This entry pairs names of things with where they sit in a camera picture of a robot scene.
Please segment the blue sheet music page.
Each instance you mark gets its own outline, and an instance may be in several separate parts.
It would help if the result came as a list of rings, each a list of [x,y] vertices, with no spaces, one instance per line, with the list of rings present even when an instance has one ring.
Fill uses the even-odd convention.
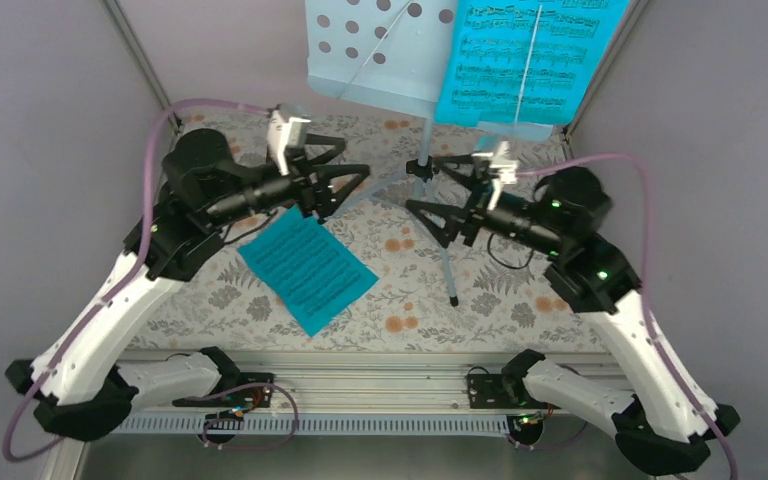
[[[317,218],[305,217],[297,207],[281,214],[238,253],[310,337],[378,281]]]
[[[621,0],[459,2],[436,122],[570,123],[628,7]]]

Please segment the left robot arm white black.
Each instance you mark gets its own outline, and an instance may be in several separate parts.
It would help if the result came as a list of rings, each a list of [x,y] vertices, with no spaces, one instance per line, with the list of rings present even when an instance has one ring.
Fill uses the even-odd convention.
[[[345,148],[340,138],[311,134],[306,144],[322,153],[293,147],[281,173],[272,162],[238,164],[214,129],[178,139],[162,160],[166,181],[150,200],[150,218],[128,234],[85,312],[45,353],[6,370],[45,432],[91,442],[139,410],[239,402],[241,372],[217,347],[135,367],[119,357],[158,307],[225,247],[226,228],[280,207],[323,222],[370,175],[367,165],[335,163]]]

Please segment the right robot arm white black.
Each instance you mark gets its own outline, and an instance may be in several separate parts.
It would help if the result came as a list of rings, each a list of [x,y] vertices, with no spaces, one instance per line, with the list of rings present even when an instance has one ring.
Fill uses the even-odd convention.
[[[533,199],[507,192],[523,174],[514,161],[473,154],[438,157],[436,173],[469,191],[465,205],[410,200],[413,214],[442,246],[471,245],[478,233],[504,236],[543,254],[544,276],[570,310],[589,321],[622,369],[618,390],[527,349],[501,370],[505,408],[564,410],[611,437],[622,455],[655,477],[683,477],[709,458],[739,424],[737,411],[693,380],[657,324],[644,281],[599,227],[612,202],[582,161],[538,174]]]

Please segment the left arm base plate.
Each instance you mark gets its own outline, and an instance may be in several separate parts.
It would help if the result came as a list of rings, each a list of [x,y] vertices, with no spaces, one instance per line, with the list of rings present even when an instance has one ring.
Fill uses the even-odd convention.
[[[265,372],[243,372],[238,376],[235,381],[222,380],[219,385],[211,392],[211,395],[216,395],[223,392],[221,397],[213,398],[210,400],[204,399],[192,399],[182,398],[172,401],[172,405],[178,408],[221,408],[230,410],[238,408],[242,411],[249,411],[251,409],[268,408],[272,399],[272,387],[271,384],[275,380],[273,373]],[[268,386],[252,387],[244,390],[238,390],[232,393],[227,393],[227,390],[232,387],[251,384],[251,383],[268,383]]]

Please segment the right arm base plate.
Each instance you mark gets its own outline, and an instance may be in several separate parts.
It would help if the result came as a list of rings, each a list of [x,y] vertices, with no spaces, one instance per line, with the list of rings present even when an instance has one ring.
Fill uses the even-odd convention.
[[[503,386],[501,374],[470,373],[466,376],[471,409],[511,409],[517,406]]]

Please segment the light blue music stand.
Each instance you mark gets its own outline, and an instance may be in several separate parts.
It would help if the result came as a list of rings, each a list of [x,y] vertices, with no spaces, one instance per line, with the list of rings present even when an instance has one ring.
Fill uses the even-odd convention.
[[[472,155],[481,137],[545,140],[565,125],[477,127],[435,120],[461,1],[308,1],[307,80],[317,93],[424,121],[420,153],[408,166],[419,180],[434,173],[432,157]]]

